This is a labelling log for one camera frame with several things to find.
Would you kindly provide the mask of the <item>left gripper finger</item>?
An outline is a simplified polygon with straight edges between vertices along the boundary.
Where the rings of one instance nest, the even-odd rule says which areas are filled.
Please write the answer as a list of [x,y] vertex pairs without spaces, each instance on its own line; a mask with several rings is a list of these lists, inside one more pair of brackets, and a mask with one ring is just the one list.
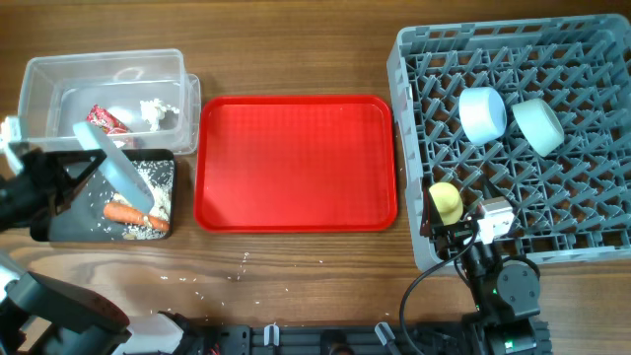
[[95,177],[95,175],[92,175],[84,179],[71,178],[68,181],[64,181],[64,185],[57,191],[54,198],[55,207],[53,208],[53,215],[57,216],[69,210],[73,202]]
[[54,183],[61,195],[77,194],[106,158],[101,149],[48,152],[54,167]]

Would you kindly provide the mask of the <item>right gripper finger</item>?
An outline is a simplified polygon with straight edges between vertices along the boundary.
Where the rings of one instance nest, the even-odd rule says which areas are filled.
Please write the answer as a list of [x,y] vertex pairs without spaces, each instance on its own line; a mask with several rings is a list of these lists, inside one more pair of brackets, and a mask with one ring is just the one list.
[[419,234],[425,237],[432,237],[435,228],[442,225],[442,218],[434,199],[428,189],[423,190],[423,211]]
[[504,197],[504,194],[499,190],[499,188],[493,184],[487,177],[481,178],[482,184],[482,194],[485,200]]

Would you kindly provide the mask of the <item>yellow cup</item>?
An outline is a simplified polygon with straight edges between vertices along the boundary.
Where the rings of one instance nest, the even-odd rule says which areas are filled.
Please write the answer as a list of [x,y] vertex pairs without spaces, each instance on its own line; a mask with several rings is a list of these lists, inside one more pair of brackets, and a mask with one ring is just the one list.
[[449,182],[437,182],[429,188],[429,192],[443,224],[458,222],[463,214],[463,202],[458,189]]

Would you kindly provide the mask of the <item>red snack wrapper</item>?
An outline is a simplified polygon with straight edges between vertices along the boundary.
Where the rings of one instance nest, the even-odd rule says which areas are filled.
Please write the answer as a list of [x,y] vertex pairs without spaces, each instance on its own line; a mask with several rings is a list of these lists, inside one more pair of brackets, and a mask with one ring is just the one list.
[[101,129],[105,134],[126,134],[130,132],[126,125],[99,105],[94,105],[91,108],[86,120]]

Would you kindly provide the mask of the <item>light blue plate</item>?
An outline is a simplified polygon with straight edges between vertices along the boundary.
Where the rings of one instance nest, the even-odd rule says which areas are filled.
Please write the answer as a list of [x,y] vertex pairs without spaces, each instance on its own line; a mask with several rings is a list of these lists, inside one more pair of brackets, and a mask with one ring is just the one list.
[[135,209],[148,214],[155,203],[152,191],[125,154],[90,122],[75,123],[73,132],[85,151],[102,150],[105,153],[105,159],[99,165],[104,178]]

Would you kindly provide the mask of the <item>orange carrot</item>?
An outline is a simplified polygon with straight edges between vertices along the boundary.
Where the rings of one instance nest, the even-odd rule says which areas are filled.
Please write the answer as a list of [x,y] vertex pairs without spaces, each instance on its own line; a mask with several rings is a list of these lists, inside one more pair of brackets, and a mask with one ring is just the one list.
[[170,229],[168,221],[143,214],[130,206],[118,202],[110,202],[106,204],[104,208],[104,215],[106,219],[117,223],[144,226],[161,232],[167,232]]

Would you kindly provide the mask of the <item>white tissue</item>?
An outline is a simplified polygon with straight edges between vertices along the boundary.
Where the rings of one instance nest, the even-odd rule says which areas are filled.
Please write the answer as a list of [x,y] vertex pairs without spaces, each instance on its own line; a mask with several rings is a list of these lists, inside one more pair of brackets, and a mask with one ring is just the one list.
[[165,103],[161,99],[140,102],[141,118],[151,132],[173,129],[176,126],[180,110],[177,106]]

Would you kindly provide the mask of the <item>light blue bowl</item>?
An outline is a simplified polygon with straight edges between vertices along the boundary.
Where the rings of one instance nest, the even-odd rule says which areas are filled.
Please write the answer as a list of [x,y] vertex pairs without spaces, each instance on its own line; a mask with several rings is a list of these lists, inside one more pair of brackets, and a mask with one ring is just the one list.
[[492,87],[464,89],[458,98],[458,114],[466,138],[474,145],[484,145],[506,131],[505,104]]

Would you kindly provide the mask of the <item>green bowl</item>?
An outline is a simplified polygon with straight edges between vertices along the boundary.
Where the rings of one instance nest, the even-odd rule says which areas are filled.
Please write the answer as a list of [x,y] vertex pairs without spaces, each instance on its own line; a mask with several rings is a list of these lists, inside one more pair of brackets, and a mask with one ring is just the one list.
[[512,106],[517,125],[535,153],[546,157],[564,142],[564,130],[552,108],[542,99]]

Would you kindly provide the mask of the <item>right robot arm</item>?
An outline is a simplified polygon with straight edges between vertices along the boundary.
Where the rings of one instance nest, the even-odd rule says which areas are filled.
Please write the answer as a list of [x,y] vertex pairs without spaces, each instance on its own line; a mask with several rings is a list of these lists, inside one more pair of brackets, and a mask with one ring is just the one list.
[[456,254],[448,262],[461,266],[476,312],[462,318],[463,337],[473,354],[535,354],[544,349],[537,338],[540,271],[524,256],[503,257],[495,242],[514,231],[516,208],[487,178],[483,199],[466,215],[449,198],[445,206],[423,188],[420,231]]

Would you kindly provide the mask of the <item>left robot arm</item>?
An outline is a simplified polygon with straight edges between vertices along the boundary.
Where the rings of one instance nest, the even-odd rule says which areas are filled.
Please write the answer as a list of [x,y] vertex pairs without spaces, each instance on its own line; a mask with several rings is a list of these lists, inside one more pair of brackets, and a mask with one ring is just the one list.
[[[1,230],[22,228],[70,206],[81,185],[105,160],[101,150],[24,155],[23,169],[1,180]],[[23,328],[33,318],[50,326],[30,354],[176,354],[184,330],[164,313],[130,320],[91,290],[3,265],[1,352],[20,354]]]

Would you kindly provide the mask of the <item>grey dishwasher rack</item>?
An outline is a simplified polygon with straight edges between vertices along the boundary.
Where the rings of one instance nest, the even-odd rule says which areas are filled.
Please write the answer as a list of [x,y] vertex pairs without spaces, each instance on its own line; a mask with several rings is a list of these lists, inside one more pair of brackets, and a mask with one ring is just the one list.
[[[466,209],[488,178],[516,206],[498,242],[539,264],[630,254],[630,24],[617,14],[416,26],[402,29],[386,63],[406,169],[414,260],[427,269],[450,252],[421,234],[422,188],[458,188]],[[515,122],[470,143],[457,102],[491,87],[507,106],[545,101],[563,130],[546,157]]]

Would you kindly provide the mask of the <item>black plastic tray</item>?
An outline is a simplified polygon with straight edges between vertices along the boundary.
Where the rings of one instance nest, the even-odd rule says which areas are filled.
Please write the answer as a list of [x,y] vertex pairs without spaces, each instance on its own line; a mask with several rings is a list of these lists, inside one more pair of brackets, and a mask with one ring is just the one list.
[[[162,161],[173,160],[174,154],[166,149],[136,149],[126,150],[126,157],[131,161]],[[120,234],[105,233],[98,227],[104,211],[103,192],[115,190],[100,172],[90,181],[88,187],[73,202],[71,208],[60,215],[49,217],[30,226],[30,235],[37,242],[130,242],[124,240]],[[173,205],[175,202],[175,185],[173,190]]]

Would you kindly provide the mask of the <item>red serving tray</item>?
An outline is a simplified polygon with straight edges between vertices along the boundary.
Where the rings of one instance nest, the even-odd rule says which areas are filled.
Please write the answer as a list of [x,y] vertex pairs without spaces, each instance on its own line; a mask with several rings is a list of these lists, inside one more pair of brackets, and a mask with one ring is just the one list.
[[373,232],[397,215],[393,124],[374,95],[217,97],[193,214],[214,233]]

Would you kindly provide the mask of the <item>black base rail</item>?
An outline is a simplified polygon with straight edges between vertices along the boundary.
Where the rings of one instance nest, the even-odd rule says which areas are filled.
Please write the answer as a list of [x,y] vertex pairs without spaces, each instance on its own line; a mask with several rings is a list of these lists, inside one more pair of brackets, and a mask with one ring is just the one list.
[[[506,330],[475,330],[456,321],[421,322],[408,328],[414,346],[425,354],[553,353],[545,321],[535,321],[525,335]],[[262,327],[247,325],[188,326],[175,354],[328,354],[327,346],[342,343],[356,354],[412,354],[414,347],[394,326],[390,340],[381,340],[374,326],[286,326],[273,339]]]

